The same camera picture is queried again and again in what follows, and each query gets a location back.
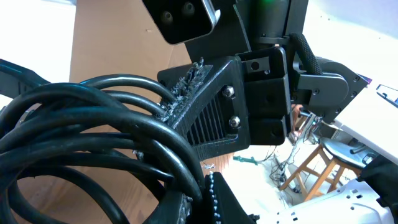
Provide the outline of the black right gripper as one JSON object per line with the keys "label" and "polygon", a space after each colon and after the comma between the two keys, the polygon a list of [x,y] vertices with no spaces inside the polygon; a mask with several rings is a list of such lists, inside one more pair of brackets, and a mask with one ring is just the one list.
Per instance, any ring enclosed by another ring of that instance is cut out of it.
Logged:
{"label": "black right gripper", "polygon": [[292,129],[286,48],[292,2],[212,4],[221,11],[214,30],[185,46],[192,61],[214,60],[157,74],[177,98],[165,122],[192,145],[201,161],[246,149],[250,143],[280,145]]}

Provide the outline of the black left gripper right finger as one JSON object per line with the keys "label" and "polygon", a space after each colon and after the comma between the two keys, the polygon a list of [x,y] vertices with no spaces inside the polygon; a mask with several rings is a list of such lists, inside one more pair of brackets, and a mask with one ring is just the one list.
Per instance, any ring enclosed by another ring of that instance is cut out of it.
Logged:
{"label": "black left gripper right finger", "polygon": [[203,222],[210,224],[255,224],[258,215],[248,215],[220,172],[205,177]]}

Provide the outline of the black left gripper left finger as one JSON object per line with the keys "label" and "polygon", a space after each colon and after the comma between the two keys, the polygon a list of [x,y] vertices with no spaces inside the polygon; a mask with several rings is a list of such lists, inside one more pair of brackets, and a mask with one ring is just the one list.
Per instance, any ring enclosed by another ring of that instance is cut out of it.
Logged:
{"label": "black left gripper left finger", "polygon": [[149,224],[186,224],[192,214],[193,199],[177,189],[168,189],[149,216]]}

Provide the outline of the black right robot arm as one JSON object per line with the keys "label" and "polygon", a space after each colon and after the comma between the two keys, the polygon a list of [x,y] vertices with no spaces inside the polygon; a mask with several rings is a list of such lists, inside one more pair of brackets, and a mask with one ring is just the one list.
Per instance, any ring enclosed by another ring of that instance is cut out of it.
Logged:
{"label": "black right robot arm", "polygon": [[251,145],[280,145],[290,107],[332,122],[365,86],[348,67],[314,56],[302,30],[306,1],[146,1],[166,42],[190,64],[158,73],[176,101],[166,122],[174,152],[201,161]]}

